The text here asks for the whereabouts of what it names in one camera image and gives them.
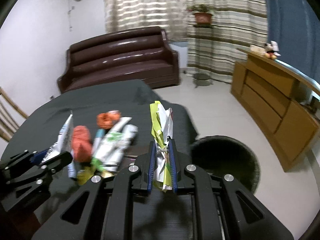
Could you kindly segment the black woven trash basket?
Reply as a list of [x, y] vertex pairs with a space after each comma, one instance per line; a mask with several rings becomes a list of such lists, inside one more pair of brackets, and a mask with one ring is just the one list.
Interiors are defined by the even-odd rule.
[[255, 153], [244, 143], [224, 135], [201, 138], [190, 147], [193, 164], [209, 174], [231, 174], [255, 193], [260, 181], [260, 165]]

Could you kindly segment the potted green plant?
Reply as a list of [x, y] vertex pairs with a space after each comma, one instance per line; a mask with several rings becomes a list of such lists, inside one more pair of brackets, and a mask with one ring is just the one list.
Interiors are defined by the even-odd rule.
[[187, 10], [195, 17], [196, 24], [211, 25], [214, 7], [210, 4], [193, 4]]

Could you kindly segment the yellow white paper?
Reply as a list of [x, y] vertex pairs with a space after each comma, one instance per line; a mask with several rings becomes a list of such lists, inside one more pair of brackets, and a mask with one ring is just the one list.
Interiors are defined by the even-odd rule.
[[154, 185], [162, 191], [172, 190], [169, 139], [173, 138], [172, 108], [165, 109], [160, 101], [150, 104], [151, 135], [156, 145]]

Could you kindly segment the mickey mouse plush toy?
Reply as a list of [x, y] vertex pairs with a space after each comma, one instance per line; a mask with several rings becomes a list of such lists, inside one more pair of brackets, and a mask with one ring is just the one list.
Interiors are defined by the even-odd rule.
[[270, 41], [270, 43], [265, 43], [266, 58], [275, 60], [279, 56], [281, 55], [279, 54], [279, 47], [276, 41]]

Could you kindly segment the large red plastic bag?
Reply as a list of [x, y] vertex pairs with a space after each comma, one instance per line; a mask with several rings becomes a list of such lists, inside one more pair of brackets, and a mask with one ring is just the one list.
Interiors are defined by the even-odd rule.
[[91, 161], [91, 134], [86, 126], [76, 126], [73, 129], [72, 150], [75, 161], [79, 163], [88, 163]]

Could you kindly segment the dark grey tablecloth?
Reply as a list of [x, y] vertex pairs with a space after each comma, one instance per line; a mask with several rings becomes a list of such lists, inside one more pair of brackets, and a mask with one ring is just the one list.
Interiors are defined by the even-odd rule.
[[[177, 150], [190, 155], [190, 145], [195, 142], [197, 132], [186, 108], [163, 101], [143, 81], [130, 80], [71, 90], [39, 107], [12, 137], [2, 157], [7, 160], [24, 150], [48, 149], [57, 140], [58, 131], [71, 111], [76, 131], [72, 149], [75, 144], [77, 157], [80, 145], [80, 150], [87, 147], [83, 136], [91, 138], [98, 129], [111, 128], [121, 116], [132, 117], [132, 124], [138, 127], [137, 147], [149, 146], [153, 139], [149, 104], [154, 101], [161, 101], [165, 109], [172, 108]], [[40, 205], [40, 223], [44, 223], [79, 187], [68, 178], [67, 168], [57, 174], [49, 187], [50, 198]]]

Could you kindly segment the dark green yellow tube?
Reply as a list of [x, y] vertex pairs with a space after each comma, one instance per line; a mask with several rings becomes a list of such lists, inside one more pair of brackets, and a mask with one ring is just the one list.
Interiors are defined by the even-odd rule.
[[89, 179], [94, 176], [95, 168], [92, 166], [85, 166], [83, 169], [77, 172], [76, 178], [78, 185], [84, 185]]

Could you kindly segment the black cigarette carton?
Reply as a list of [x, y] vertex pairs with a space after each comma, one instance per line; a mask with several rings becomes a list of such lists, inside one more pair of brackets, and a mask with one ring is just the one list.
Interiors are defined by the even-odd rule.
[[140, 155], [146, 154], [149, 151], [149, 146], [130, 146], [124, 153], [124, 157], [135, 159]]

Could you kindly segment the light blue tube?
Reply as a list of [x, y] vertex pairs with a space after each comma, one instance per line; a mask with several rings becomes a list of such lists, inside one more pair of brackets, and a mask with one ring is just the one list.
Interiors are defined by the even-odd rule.
[[105, 130], [103, 128], [98, 129], [95, 134], [95, 138], [93, 140], [91, 155], [94, 155], [104, 136], [105, 136]]

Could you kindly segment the beige patterned curtain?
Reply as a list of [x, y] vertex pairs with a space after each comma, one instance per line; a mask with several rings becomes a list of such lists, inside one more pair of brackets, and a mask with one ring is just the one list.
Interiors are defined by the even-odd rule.
[[173, 42], [187, 39], [186, 0], [104, 0], [104, 7], [107, 33], [159, 26]]

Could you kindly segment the wooden sideboard cabinet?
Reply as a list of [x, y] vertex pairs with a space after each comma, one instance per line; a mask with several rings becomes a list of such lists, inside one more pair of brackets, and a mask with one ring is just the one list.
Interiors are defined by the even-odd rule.
[[319, 137], [319, 83], [279, 60], [241, 49], [231, 93], [259, 126], [283, 170], [298, 164]]

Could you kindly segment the blue curtain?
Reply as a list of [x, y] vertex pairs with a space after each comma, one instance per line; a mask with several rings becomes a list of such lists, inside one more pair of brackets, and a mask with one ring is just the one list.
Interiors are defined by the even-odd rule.
[[280, 60], [319, 82], [319, 19], [307, 0], [266, 0], [268, 40]]

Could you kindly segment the white blue printed wrapper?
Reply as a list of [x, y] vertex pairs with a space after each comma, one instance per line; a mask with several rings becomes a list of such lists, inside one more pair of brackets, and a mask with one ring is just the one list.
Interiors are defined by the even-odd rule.
[[47, 162], [48, 160], [58, 156], [60, 153], [64, 151], [71, 152], [73, 129], [73, 113], [71, 112], [66, 122], [63, 124], [59, 131], [57, 141], [54, 144], [52, 144], [52, 146], [50, 146], [41, 163]]

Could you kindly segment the green white tissue packet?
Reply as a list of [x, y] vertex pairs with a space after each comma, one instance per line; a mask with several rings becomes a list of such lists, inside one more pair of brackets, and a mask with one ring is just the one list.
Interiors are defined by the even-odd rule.
[[131, 117], [121, 117], [106, 133], [93, 153], [91, 165], [99, 172], [117, 171], [125, 151], [134, 141], [138, 127], [130, 124]]

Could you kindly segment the striped curtain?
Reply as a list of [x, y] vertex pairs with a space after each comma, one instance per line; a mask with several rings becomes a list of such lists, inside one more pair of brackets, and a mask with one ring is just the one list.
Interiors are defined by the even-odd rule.
[[195, 27], [194, 15], [188, 17], [189, 71], [231, 83], [235, 63], [246, 58], [240, 49], [267, 41], [266, 1], [187, 0], [188, 6], [193, 4], [210, 4], [214, 14], [209, 28]]

